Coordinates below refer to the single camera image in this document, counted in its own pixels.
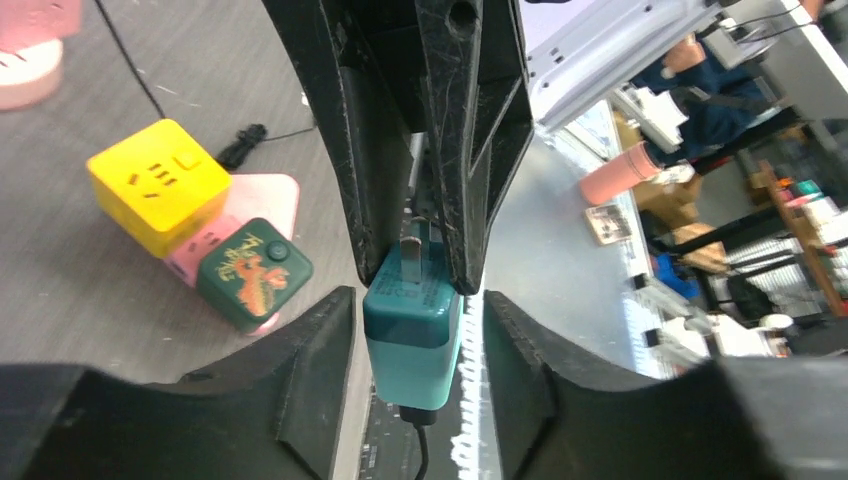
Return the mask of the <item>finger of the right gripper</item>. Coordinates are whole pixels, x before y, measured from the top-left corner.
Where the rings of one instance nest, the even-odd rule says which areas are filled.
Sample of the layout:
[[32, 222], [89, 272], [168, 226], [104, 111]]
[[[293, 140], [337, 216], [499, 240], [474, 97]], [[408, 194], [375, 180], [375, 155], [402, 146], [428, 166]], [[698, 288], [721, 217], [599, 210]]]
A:
[[370, 285], [400, 231], [412, 165], [413, 1], [277, 1], [264, 7], [332, 163], [355, 268]]
[[451, 283], [471, 295], [533, 130], [519, 4], [418, 1], [415, 8], [437, 218]]

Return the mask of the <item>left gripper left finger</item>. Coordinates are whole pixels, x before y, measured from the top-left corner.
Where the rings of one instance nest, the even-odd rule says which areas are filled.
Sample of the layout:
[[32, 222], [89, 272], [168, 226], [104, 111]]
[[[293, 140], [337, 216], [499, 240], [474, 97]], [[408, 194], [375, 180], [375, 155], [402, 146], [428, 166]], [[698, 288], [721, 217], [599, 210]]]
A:
[[5, 479], [328, 479], [355, 326], [340, 286], [172, 384], [70, 364], [1, 369]]

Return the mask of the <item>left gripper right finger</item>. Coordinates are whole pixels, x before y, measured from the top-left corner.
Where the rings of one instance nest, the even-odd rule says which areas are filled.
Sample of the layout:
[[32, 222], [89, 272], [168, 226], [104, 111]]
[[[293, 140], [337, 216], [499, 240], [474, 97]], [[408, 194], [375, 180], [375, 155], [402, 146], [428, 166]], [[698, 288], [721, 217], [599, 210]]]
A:
[[560, 337], [504, 294], [484, 343], [507, 479], [843, 479], [847, 363], [720, 357], [656, 380]]

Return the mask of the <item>black power adapter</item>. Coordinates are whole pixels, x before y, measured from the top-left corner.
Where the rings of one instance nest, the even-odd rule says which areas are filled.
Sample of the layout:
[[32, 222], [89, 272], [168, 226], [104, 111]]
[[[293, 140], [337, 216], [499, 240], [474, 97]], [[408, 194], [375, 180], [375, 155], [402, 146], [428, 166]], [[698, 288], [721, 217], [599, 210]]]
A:
[[120, 138], [161, 116], [217, 154], [238, 130], [263, 124], [269, 139], [247, 172], [300, 173], [323, 149], [300, 87], [259, 1], [96, 1], [109, 65], [99, 92]]

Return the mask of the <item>dark green cube socket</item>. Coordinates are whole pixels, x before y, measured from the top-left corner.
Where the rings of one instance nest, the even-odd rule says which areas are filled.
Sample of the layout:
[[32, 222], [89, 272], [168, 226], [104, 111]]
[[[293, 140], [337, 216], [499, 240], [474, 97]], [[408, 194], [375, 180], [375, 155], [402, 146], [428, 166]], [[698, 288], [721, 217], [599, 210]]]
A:
[[312, 277], [312, 262], [268, 220], [253, 218], [207, 254], [195, 288], [238, 331], [252, 334]]

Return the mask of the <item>teal usb charger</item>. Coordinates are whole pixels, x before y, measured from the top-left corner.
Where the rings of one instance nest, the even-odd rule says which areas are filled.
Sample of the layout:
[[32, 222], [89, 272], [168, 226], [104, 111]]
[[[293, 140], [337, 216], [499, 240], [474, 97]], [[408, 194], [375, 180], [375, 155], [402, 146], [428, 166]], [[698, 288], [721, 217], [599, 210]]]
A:
[[427, 221], [407, 224], [362, 306], [377, 396], [397, 406], [404, 421], [433, 425], [450, 396], [463, 300]]

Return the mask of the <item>yellow cube socket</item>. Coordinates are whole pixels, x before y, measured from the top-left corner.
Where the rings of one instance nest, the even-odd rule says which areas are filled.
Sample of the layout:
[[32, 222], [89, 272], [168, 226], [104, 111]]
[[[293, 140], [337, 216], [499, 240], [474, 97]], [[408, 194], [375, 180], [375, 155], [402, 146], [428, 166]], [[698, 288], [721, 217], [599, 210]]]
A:
[[86, 167], [101, 209], [160, 259], [220, 215], [231, 186], [231, 175], [172, 119], [94, 155]]

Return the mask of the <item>pink cube socket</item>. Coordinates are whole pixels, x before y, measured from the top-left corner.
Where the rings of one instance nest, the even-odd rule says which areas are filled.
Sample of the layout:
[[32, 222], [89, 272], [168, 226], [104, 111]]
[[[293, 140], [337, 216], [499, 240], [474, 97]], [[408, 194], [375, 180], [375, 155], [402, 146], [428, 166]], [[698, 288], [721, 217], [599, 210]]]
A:
[[1, 51], [74, 35], [81, 22], [81, 0], [1, 0]]

